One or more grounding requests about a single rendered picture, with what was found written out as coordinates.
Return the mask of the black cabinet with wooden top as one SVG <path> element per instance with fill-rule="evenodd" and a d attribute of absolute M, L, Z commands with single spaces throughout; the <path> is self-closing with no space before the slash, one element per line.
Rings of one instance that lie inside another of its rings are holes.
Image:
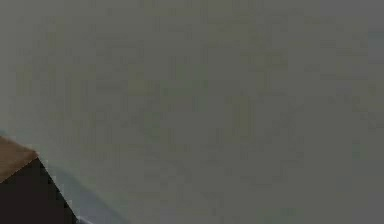
<path fill-rule="evenodd" d="M 77 224 L 38 154 L 0 136 L 0 224 Z"/>

